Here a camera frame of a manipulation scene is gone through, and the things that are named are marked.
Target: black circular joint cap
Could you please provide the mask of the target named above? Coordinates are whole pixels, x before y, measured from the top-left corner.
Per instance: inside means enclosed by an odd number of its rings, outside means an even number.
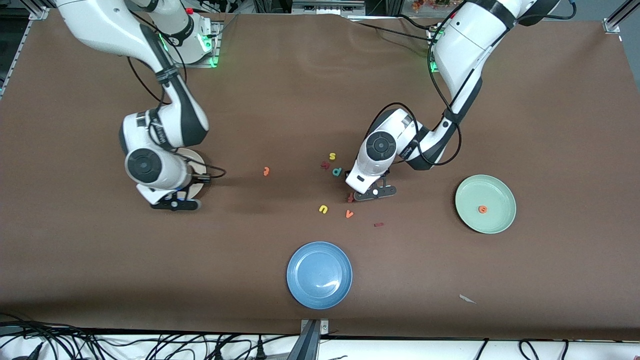
[[[391,134],[376,131],[367,139],[367,155],[374,161],[382,161],[396,155],[396,141]]]
[[[149,184],[160,176],[162,162],[153,150],[138,149],[129,155],[127,169],[136,180]]]

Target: white floor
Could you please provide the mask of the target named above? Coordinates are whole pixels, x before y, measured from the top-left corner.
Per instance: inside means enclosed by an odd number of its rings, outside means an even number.
[[[273,336],[263,336],[266,340]],[[100,336],[116,343],[127,343],[137,339],[157,339],[157,336]],[[192,336],[185,336],[181,341],[187,341]],[[217,336],[207,336],[208,340],[215,341]],[[269,355],[286,354],[293,347],[297,337],[284,338],[264,345],[265,353]],[[9,337],[0,338],[0,344]],[[257,336],[241,336],[237,338],[248,339],[252,345],[256,344]],[[16,339],[0,349],[0,360],[11,360],[19,356],[28,356],[41,342],[38,339]],[[345,360],[474,360],[482,345],[482,341],[469,340],[323,340],[320,345],[318,360],[331,360],[344,357]],[[154,342],[137,343],[128,347],[112,347],[104,344],[105,349],[122,360],[144,360],[147,354],[156,345]],[[564,343],[561,341],[532,341],[540,360],[559,360]],[[156,359],[165,359],[168,354],[176,350],[180,344],[171,344],[156,356]],[[187,346],[195,352],[195,359],[203,359],[205,354],[213,349],[213,345],[194,344]],[[247,342],[229,343],[223,347],[222,356],[225,360],[234,360],[248,349]],[[87,348],[82,349],[85,359],[93,359]],[[525,353],[531,359],[534,356],[525,346]],[[68,356],[58,349],[60,360],[67,360]],[[569,344],[566,360],[634,360],[640,356],[639,343],[613,343],[594,341],[574,341]],[[180,352],[173,356],[173,360],[193,360],[191,352]],[[517,341],[489,341],[481,360],[524,359],[518,350]],[[53,353],[48,343],[42,347],[39,360],[54,360]]]

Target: blue plate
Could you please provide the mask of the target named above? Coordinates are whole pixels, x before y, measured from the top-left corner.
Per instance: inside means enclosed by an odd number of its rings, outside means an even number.
[[[336,306],[349,293],[353,273],[347,255],[325,241],[302,246],[289,260],[287,284],[296,300],[311,309]]]

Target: mint green plate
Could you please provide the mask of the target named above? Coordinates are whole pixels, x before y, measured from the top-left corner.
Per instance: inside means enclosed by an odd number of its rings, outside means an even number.
[[[474,175],[458,186],[456,210],[473,230],[497,234],[516,218],[516,199],[502,181],[489,175]]]

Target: brown tabletop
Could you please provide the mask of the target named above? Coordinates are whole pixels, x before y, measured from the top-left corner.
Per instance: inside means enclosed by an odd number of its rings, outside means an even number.
[[[211,124],[194,149],[228,175],[201,210],[171,213],[149,208],[118,145],[123,117],[156,102],[126,59],[52,12],[0,102],[0,306],[84,327],[296,332],[321,317],[339,334],[638,339],[640,96],[618,37],[597,22],[514,29],[484,68],[459,157],[393,166],[397,195],[347,203],[344,179],[320,167],[330,152],[351,168],[392,101],[438,122],[425,55],[420,40],[338,16],[241,15],[219,67],[188,74]],[[456,214],[474,174],[515,194],[503,233]],[[353,265],[349,295],[326,311],[287,289],[287,262],[310,241]]]

